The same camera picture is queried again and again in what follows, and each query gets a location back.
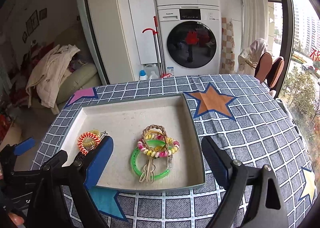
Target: car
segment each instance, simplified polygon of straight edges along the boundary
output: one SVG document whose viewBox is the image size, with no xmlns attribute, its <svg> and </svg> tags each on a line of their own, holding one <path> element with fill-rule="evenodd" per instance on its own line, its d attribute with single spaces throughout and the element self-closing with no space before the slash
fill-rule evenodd
<svg viewBox="0 0 320 228">
<path fill-rule="evenodd" d="M 312 73 L 315 70 L 315 68 L 309 64 L 302 64 L 301 67 L 303 70 L 308 71 L 309 73 Z"/>
</svg>

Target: checkered tablecloth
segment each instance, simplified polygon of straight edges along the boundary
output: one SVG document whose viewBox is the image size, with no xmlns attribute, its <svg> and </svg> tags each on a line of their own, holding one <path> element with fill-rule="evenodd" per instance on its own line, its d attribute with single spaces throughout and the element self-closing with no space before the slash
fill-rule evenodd
<svg viewBox="0 0 320 228">
<path fill-rule="evenodd" d="M 284 197 L 289 226 L 297 227 L 310 209 L 308 197 L 299 200 L 305 184 L 301 167 L 312 169 L 306 144 L 298 135 L 297 127 L 252 76 L 184 76 L 97 87 L 98 98 L 81 98 L 60 112 L 41 143 L 32 169 L 39 169 L 43 162 L 58 151 L 71 120 L 82 105 L 205 90 L 208 83 L 212 83 L 223 94 L 238 97 L 229 105 L 236 121 L 216 112 L 195 118 L 199 139 L 210 135 L 220 148 L 245 165 L 271 165 Z M 186 98 L 194 115 L 196 100 L 188 95 Z M 225 194 L 225 190 L 215 181 L 207 162 L 205 169 L 206 184 L 200 189 L 167 193 L 120 193 L 118 201 L 128 223 L 105 215 L 103 217 L 111 228 L 205 227 Z M 74 225 L 82 227 L 68 187 L 64 187 L 63 191 Z M 247 187 L 234 219 L 234 227 L 242 222 L 250 192 L 251 188 Z"/>
</svg>

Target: orange spiral hair tie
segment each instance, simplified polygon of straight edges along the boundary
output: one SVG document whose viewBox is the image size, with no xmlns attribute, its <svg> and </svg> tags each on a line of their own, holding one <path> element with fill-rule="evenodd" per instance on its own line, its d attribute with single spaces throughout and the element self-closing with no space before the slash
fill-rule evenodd
<svg viewBox="0 0 320 228">
<path fill-rule="evenodd" d="M 100 138 L 94 134 L 94 133 L 91 133 L 91 132 L 85 132 L 83 134 L 80 135 L 80 137 L 78 138 L 78 148 L 80 150 L 80 152 L 84 155 L 87 155 L 88 154 L 88 150 L 85 149 L 85 147 L 83 146 L 83 140 L 85 138 L 93 138 L 94 141 L 96 142 L 96 146 L 99 145 L 99 143 L 101 142 Z"/>
</svg>

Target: red handle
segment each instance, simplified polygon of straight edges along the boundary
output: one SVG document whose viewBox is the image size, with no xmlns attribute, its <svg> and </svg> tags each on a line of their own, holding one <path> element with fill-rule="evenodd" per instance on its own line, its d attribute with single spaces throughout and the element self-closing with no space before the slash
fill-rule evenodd
<svg viewBox="0 0 320 228">
<path fill-rule="evenodd" d="M 156 17 L 156 16 L 154 16 L 154 17 L 153 17 L 153 20 L 155 21 L 155 26 L 156 26 L 156 28 L 157 28 L 157 27 L 158 27 L 157 17 Z"/>
<path fill-rule="evenodd" d="M 152 30 L 152 34 L 155 35 L 157 34 L 158 32 L 156 32 L 154 29 L 152 28 L 146 28 L 145 30 L 142 31 L 142 33 L 146 32 L 147 30 Z"/>
</svg>

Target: finger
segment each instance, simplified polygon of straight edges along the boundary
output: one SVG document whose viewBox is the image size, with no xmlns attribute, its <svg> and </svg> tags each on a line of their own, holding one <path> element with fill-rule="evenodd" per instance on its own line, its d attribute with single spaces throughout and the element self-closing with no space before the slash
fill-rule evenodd
<svg viewBox="0 0 320 228">
<path fill-rule="evenodd" d="M 14 214 L 14 213 L 9 213 L 8 215 L 9 215 L 11 221 L 13 221 L 13 223 L 14 223 L 15 225 L 21 225 L 21 224 L 24 223 L 24 220 L 23 220 L 22 217 L 17 216 L 17 215 Z"/>
</svg>

